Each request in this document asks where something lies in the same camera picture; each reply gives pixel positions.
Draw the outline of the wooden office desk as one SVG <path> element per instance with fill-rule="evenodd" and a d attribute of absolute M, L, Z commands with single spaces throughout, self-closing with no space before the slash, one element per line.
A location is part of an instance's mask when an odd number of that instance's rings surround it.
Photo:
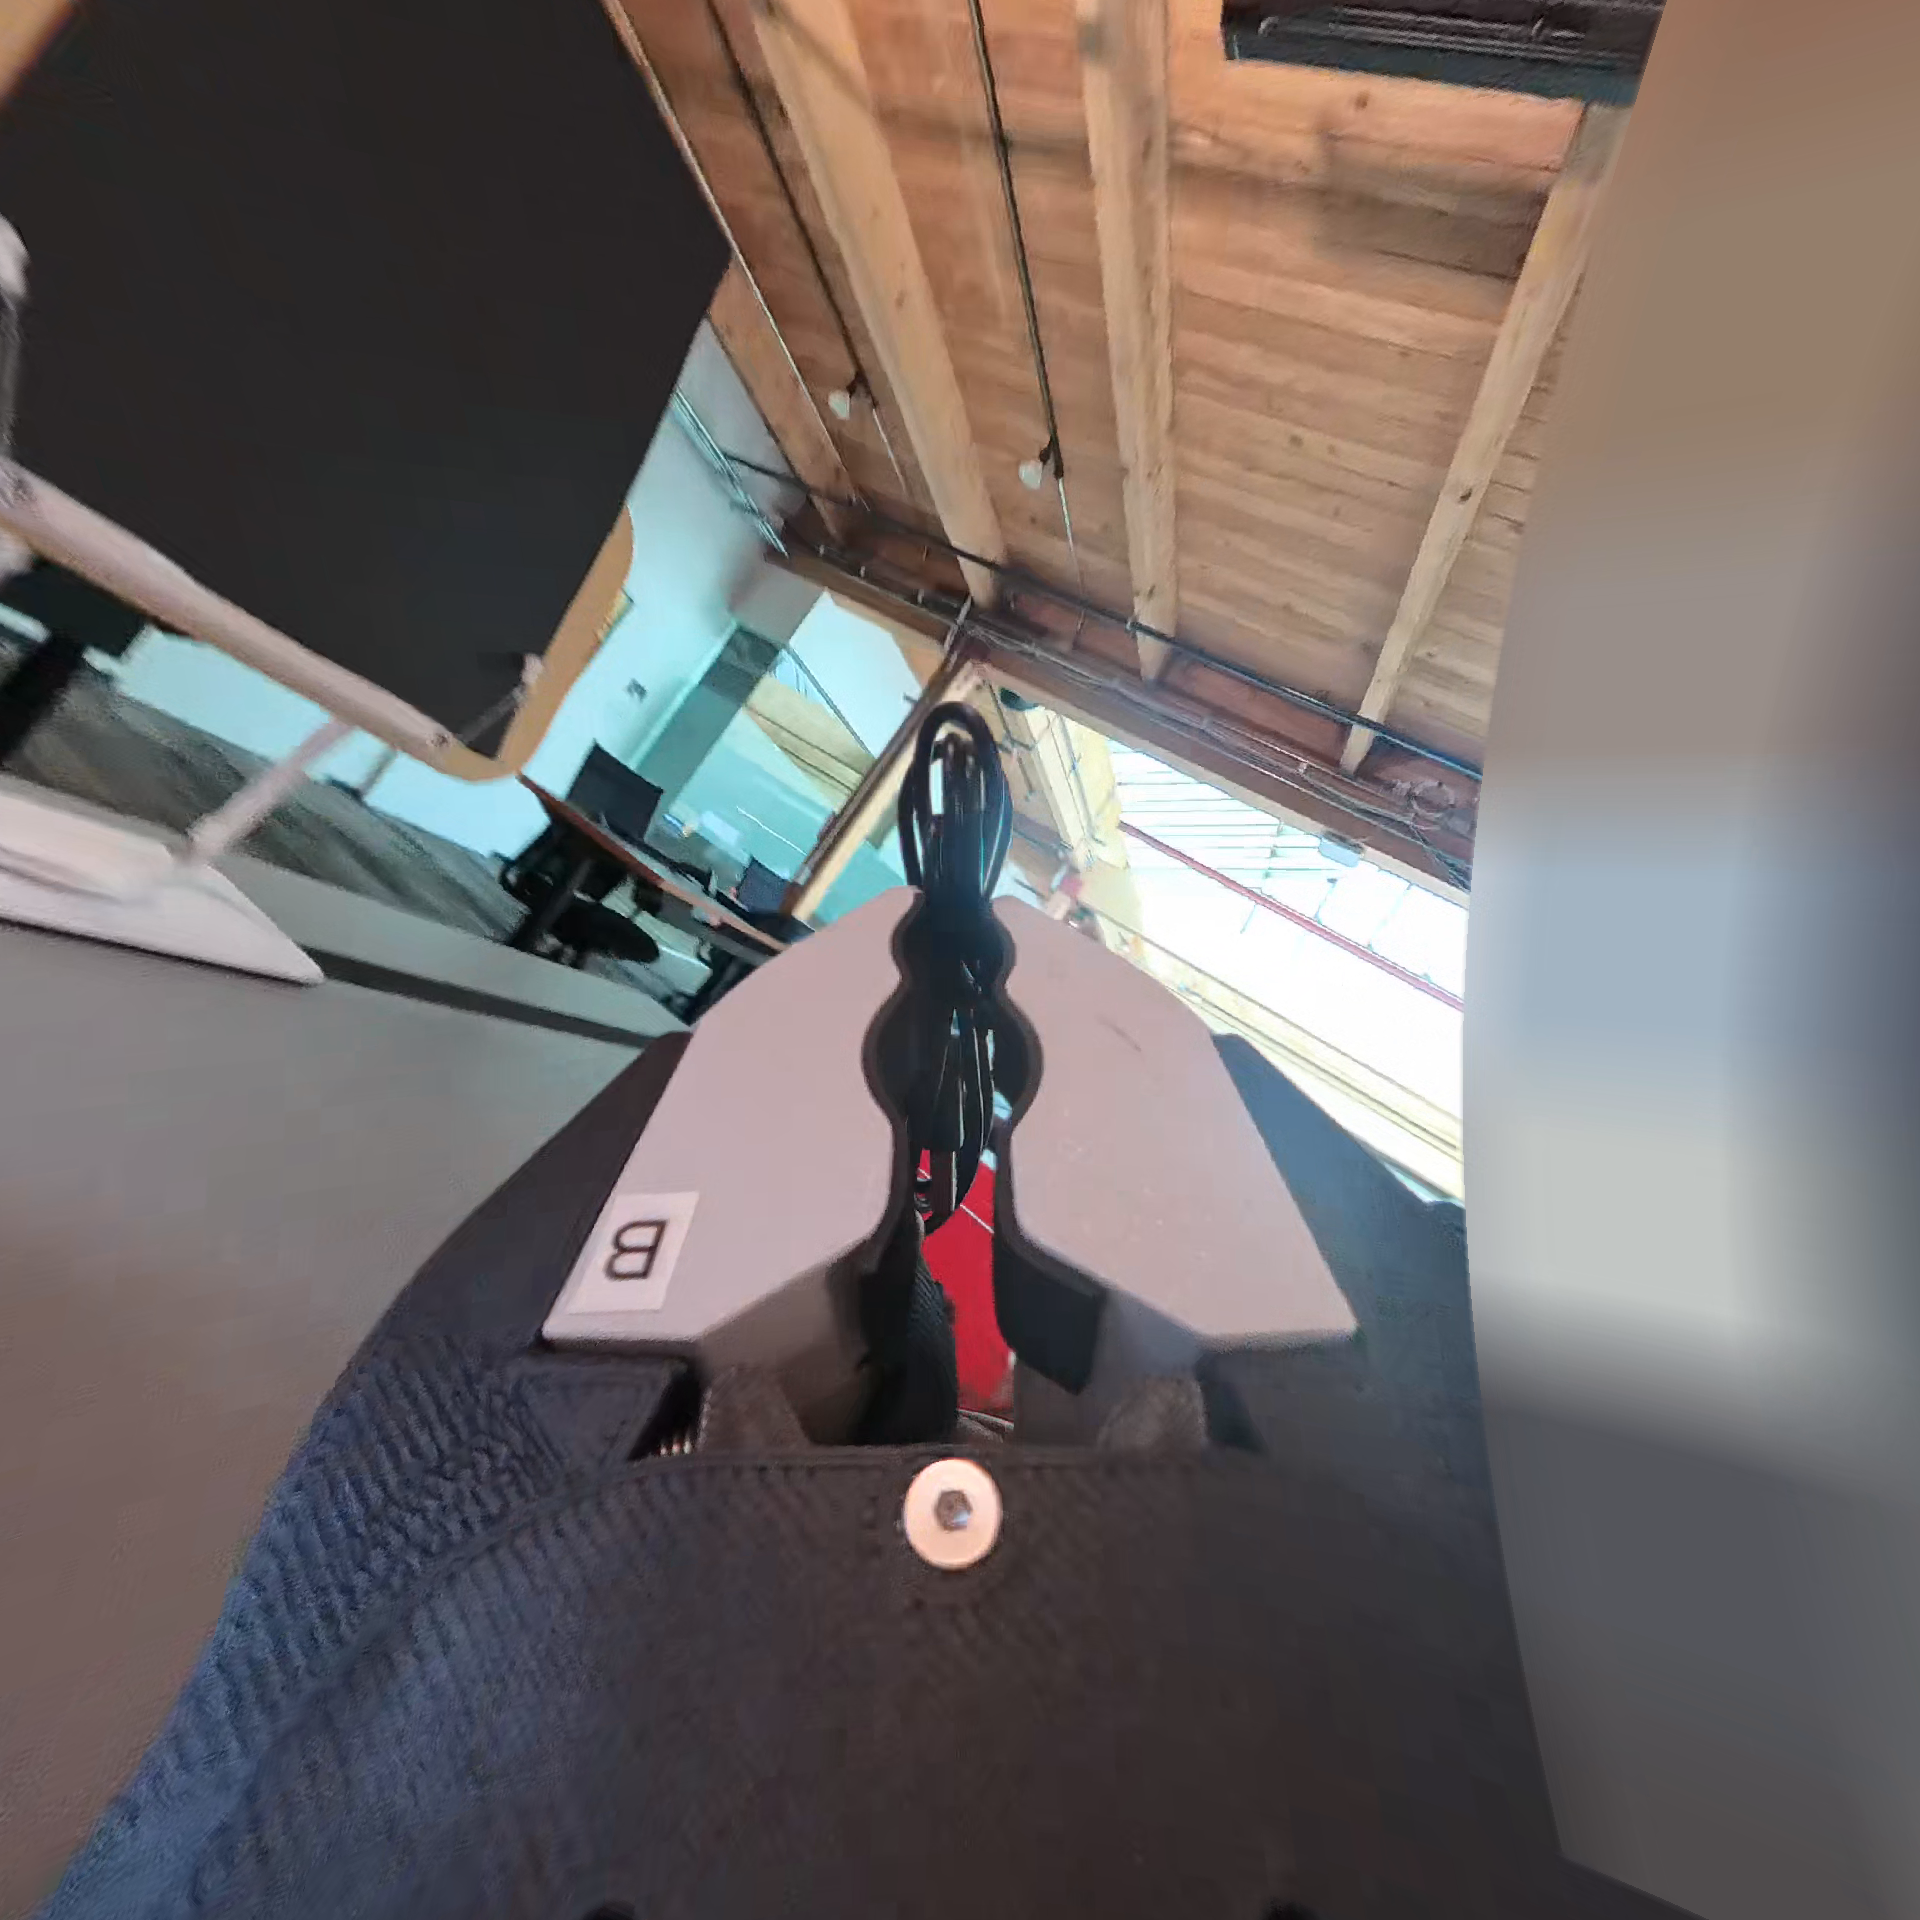
<path fill-rule="evenodd" d="M 727 909 L 720 897 L 692 888 L 683 877 L 671 872 L 655 857 L 587 818 L 572 807 L 572 803 L 545 790 L 537 781 L 520 774 L 516 776 L 516 785 L 540 804 L 550 827 L 560 828 L 574 842 L 582 844 L 587 865 L 609 862 L 642 888 L 658 892 L 662 901 L 671 901 L 673 906 L 665 915 L 668 924 L 710 949 L 727 953 L 749 968 L 757 968 L 788 950 L 788 941 L 749 924 L 739 913 Z"/>

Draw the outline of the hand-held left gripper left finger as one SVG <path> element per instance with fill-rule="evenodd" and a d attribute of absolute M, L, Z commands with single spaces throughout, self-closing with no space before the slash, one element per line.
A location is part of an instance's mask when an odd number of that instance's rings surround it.
<path fill-rule="evenodd" d="M 567 1352 L 860 1355 L 860 1288 L 910 1195 L 876 1091 L 895 887 L 786 949 L 688 1034 L 542 1340 Z"/>

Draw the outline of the red plastic bin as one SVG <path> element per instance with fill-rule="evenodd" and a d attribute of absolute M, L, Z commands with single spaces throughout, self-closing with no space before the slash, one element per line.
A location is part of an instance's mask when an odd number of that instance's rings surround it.
<path fill-rule="evenodd" d="M 923 1263 L 964 1339 L 997 1339 L 996 1315 L 996 1152 L 986 1148 L 968 1192 L 923 1239 Z"/>

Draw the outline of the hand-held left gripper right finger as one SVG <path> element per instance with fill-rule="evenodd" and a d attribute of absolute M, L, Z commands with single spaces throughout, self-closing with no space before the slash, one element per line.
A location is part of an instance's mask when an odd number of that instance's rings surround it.
<path fill-rule="evenodd" d="M 1020 1395 L 1122 1395 L 1358 1332 L 1212 1030 L 1159 983 L 994 905 L 1022 1047 L 994 1146 L 994 1315 Z"/>

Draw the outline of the black table with wooden edge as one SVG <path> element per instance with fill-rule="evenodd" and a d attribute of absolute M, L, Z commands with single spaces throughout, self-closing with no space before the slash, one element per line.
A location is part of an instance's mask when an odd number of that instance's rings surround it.
<path fill-rule="evenodd" d="M 4 795 L 4 922 L 290 986 L 219 861 L 364 735 L 516 779 L 729 247 L 616 4 L 4 4 L 4 577 L 317 712 L 159 839 Z"/>

